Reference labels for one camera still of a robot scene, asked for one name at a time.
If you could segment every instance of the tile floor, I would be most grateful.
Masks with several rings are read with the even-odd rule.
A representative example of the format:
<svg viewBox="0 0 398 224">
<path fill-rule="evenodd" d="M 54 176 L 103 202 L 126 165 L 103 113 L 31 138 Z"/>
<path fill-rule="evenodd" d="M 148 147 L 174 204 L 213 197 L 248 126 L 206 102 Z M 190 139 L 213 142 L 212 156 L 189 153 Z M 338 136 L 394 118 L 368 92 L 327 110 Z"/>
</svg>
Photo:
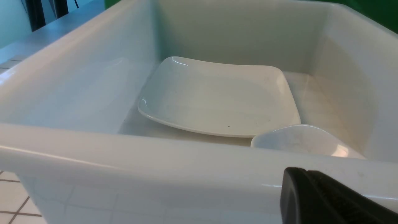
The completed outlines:
<svg viewBox="0 0 398 224">
<path fill-rule="evenodd" d="M 0 171 L 0 224 L 46 224 L 17 175 Z"/>
</svg>

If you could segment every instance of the black object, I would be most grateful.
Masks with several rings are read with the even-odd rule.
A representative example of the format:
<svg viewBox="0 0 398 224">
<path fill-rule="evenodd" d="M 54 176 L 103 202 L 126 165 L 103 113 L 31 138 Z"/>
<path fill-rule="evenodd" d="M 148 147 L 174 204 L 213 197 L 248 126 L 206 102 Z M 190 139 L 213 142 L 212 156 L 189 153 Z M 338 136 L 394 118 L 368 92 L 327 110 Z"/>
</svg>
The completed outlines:
<svg viewBox="0 0 398 224">
<path fill-rule="evenodd" d="M 57 19 L 69 13 L 67 0 L 54 0 L 54 8 Z"/>
<path fill-rule="evenodd" d="M 288 167 L 283 174 L 284 224 L 398 223 L 398 214 L 319 171 Z"/>
<path fill-rule="evenodd" d="M 41 0 L 26 0 L 26 10 L 32 32 L 46 25 Z"/>
</svg>

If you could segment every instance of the sink basin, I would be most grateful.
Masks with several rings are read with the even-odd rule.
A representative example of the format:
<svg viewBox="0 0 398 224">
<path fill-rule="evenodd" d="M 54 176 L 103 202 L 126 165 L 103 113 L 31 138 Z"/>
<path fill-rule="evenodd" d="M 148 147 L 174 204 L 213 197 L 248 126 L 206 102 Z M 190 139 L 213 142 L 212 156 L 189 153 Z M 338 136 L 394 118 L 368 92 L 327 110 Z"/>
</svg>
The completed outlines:
<svg viewBox="0 0 398 224">
<path fill-rule="evenodd" d="M 140 93 L 170 56 L 279 68 L 301 122 L 367 160 L 147 119 Z M 398 212 L 396 58 L 397 35 L 338 4 L 122 0 L 0 74 L 0 169 L 48 224 L 281 223 L 288 166 Z"/>
</svg>

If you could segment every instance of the green wall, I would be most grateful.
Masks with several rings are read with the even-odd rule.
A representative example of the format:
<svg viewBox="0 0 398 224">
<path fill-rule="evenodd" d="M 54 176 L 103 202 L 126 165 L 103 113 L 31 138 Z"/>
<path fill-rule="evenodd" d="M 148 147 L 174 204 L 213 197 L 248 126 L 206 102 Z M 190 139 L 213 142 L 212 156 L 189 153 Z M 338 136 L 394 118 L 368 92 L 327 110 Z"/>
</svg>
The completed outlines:
<svg viewBox="0 0 398 224">
<path fill-rule="evenodd" d="M 314 0 L 347 5 L 398 33 L 398 0 Z"/>
</svg>

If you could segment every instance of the grout line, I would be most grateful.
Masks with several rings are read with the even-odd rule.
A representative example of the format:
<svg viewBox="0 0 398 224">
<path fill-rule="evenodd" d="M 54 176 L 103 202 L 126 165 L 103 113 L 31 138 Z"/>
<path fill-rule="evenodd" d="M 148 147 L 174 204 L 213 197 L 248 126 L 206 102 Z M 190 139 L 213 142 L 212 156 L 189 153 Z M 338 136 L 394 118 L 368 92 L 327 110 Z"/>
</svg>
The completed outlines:
<svg viewBox="0 0 398 224">
<path fill-rule="evenodd" d="M 29 196 L 26 198 L 26 200 L 23 202 L 23 204 L 21 205 L 21 207 L 17 210 L 17 212 L 15 213 L 15 215 L 12 217 L 12 219 L 10 220 L 10 222 L 8 224 L 11 224 L 14 219 L 17 217 L 17 214 L 21 211 L 21 209 L 25 206 L 25 204 L 27 203 L 27 201 L 29 200 Z"/>
<path fill-rule="evenodd" d="M 5 182 L 14 182 L 14 183 L 21 183 L 20 181 L 13 181 L 13 180 L 3 180 L 3 179 L 0 179 L 0 181 L 5 181 Z"/>
<path fill-rule="evenodd" d="M 0 211 L 0 213 L 4 213 L 4 214 L 17 214 L 17 215 L 23 215 L 23 216 L 38 216 L 38 217 L 42 217 L 40 214 L 24 213 L 24 212 L 16 213 L 16 212 Z"/>
</svg>

